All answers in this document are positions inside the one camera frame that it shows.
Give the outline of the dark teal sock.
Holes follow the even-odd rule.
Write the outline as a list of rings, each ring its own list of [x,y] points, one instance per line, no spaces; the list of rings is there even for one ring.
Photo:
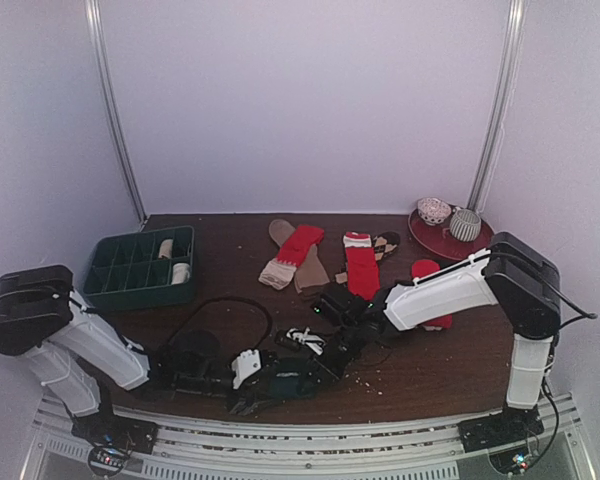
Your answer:
[[[313,396],[306,373],[301,370],[276,370],[261,377],[262,391],[274,400],[305,399]]]

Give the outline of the cream brown striped sock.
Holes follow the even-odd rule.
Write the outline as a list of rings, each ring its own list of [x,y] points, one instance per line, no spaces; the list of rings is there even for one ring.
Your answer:
[[[172,266],[172,285],[181,285],[187,283],[191,278],[191,266],[185,262],[175,263]]]

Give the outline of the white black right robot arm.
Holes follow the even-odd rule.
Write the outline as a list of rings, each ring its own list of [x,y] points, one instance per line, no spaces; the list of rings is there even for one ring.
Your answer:
[[[356,295],[343,284],[327,285],[314,311],[337,326],[321,352],[274,377],[281,399],[312,398],[337,382],[347,365],[383,334],[397,334],[446,315],[497,305],[514,333],[506,409],[493,419],[499,440],[515,440],[531,424],[551,344],[561,323],[557,266],[509,232],[465,260],[407,283]]]

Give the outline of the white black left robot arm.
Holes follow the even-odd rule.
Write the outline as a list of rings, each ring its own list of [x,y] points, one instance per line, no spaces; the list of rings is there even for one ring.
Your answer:
[[[131,340],[86,304],[64,265],[0,277],[0,354],[25,361],[103,444],[117,442],[124,424],[81,361],[145,401],[175,392],[224,397],[236,415],[271,403],[255,385],[265,367],[258,348],[239,353],[228,366],[216,364],[210,348],[210,335],[194,332],[174,333],[155,349]]]

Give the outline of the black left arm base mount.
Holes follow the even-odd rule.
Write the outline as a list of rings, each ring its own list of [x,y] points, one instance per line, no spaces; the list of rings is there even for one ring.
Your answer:
[[[102,413],[73,416],[71,420],[72,435],[92,446],[141,454],[153,452],[158,433],[158,425],[154,422]]]

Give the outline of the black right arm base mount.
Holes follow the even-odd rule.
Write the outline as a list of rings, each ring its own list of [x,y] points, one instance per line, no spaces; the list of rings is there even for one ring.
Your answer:
[[[524,441],[529,435],[544,432],[536,407],[531,410],[504,407],[499,413],[461,421],[457,427],[466,453]]]

